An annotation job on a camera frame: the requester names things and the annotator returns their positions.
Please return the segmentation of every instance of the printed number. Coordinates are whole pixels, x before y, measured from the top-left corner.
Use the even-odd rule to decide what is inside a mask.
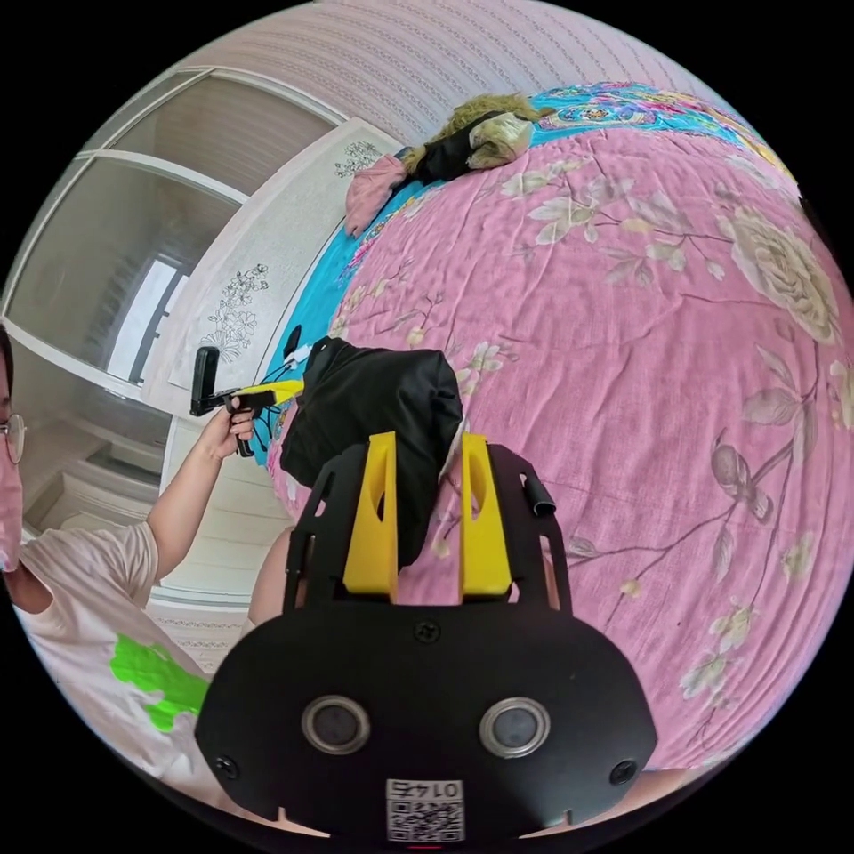
[[[460,786],[454,780],[436,783],[417,780],[392,780],[389,792],[391,798],[411,798],[416,801],[428,801],[430,799],[455,801],[460,795]]]

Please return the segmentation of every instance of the sticker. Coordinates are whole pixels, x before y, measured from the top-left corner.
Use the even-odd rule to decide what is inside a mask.
[[[391,842],[465,839],[462,780],[386,780],[385,803]]]

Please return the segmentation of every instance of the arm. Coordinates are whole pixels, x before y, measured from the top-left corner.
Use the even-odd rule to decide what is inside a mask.
[[[157,543],[156,581],[163,580],[187,557],[211,500],[222,460],[235,453],[238,436],[250,439],[252,431],[250,413],[232,416],[221,409],[151,508],[148,523]]]

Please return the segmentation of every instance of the black cloth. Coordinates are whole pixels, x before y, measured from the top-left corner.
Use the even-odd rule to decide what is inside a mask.
[[[453,368],[438,350],[379,350],[322,338],[279,465],[313,488],[326,463],[375,433],[397,441],[398,564],[414,563],[439,497],[439,475],[463,420]]]
[[[424,148],[424,156],[415,168],[413,178],[425,187],[434,181],[452,181],[471,171],[466,161],[474,153],[469,141],[469,135],[481,122],[488,118],[501,116],[505,111],[494,110],[478,116],[464,128],[445,137],[443,140],[428,142]]]

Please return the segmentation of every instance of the floral decal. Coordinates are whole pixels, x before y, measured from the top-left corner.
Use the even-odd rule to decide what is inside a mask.
[[[214,329],[202,338],[201,343],[219,348],[225,362],[234,361],[252,343],[258,318],[246,307],[252,305],[252,294],[270,287],[266,275],[265,264],[255,264],[245,273],[236,273],[223,289],[215,312],[208,317]]]
[[[335,164],[335,174],[339,178],[349,178],[361,169],[373,166],[383,156],[372,142],[364,141],[351,142],[344,149],[344,155],[347,159],[343,163]]]

